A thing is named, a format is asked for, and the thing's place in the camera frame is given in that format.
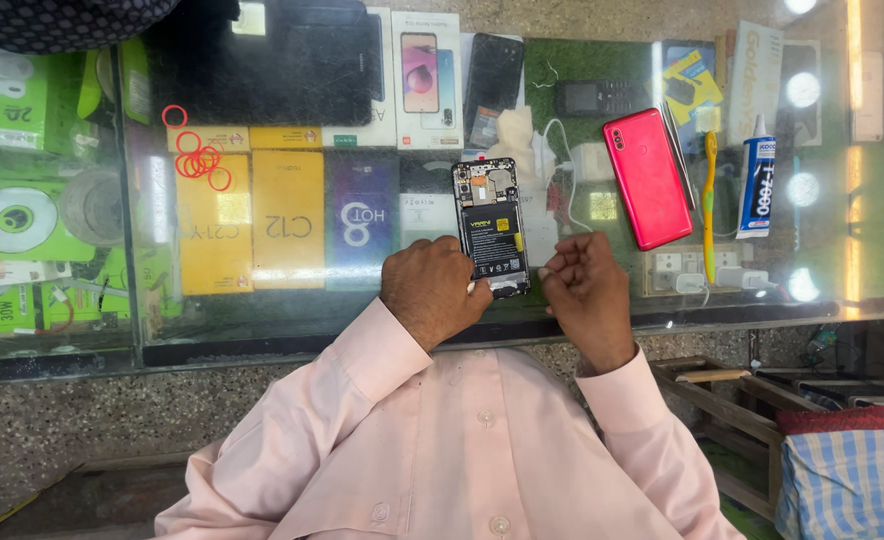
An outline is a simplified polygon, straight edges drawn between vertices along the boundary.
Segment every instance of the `toothbrush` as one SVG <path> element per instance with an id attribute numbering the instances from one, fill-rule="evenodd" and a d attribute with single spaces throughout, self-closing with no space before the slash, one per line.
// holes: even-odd
<path id="1" fill-rule="evenodd" d="M 715 283 L 715 246 L 712 241 L 712 204 L 715 201 L 715 153 L 718 144 L 715 142 L 715 131 L 705 133 L 705 156 L 709 159 L 709 172 L 706 174 L 705 187 L 702 188 L 703 237 L 702 255 L 705 260 L 705 278 Z"/>

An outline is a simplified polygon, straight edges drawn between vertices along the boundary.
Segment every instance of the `glue tube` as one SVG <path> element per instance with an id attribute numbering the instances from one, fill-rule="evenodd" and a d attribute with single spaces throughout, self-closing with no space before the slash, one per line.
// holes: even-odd
<path id="1" fill-rule="evenodd" d="M 765 115 L 755 119 L 755 134 L 745 141 L 738 207 L 736 239 L 768 236 L 772 212 L 772 181 L 775 179 L 775 138 L 765 134 Z"/>

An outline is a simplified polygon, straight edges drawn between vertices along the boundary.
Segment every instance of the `shirt cuff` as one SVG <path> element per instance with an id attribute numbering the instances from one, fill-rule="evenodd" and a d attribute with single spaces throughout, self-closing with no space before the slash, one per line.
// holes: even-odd
<path id="1" fill-rule="evenodd" d="M 633 359 L 615 371 L 577 377 L 575 381 L 603 432 L 640 432 L 661 422 L 668 414 L 668 406 L 641 347 Z"/>
<path id="2" fill-rule="evenodd" d="M 378 403 L 432 363 L 380 298 L 331 344 L 342 369 L 373 403 Z"/>

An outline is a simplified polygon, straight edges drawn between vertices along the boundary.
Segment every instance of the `shirt sleeve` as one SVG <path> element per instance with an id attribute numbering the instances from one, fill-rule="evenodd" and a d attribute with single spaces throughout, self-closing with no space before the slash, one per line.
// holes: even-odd
<path id="1" fill-rule="evenodd" d="M 722 516 L 709 461 L 669 410 L 639 349 L 611 373 L 578 378 L 618 466 L 686 540 L 744 540 Z"/>
<path id="2" fill-rule="evenodd" d="M 188 460 L 188 495 L 156 518 L 156 534 L 268 538 L 332 449 L 431 362 L 376 298 L 315 362 L 273 382 L 224 442 Z"/>

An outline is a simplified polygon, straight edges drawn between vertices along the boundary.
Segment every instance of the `red phone back cover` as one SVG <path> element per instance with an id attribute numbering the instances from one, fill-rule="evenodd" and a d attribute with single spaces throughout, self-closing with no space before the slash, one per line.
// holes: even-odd
<path id="1" fill-rule="evenodd" d="M 621 150 L 612 134 L 616 129 Z M 602 126 L 602 136 L 639 249 L 648 251 L 691 234 L 685 193 L 659 111 L 649 108 L 613 120 Z"/>

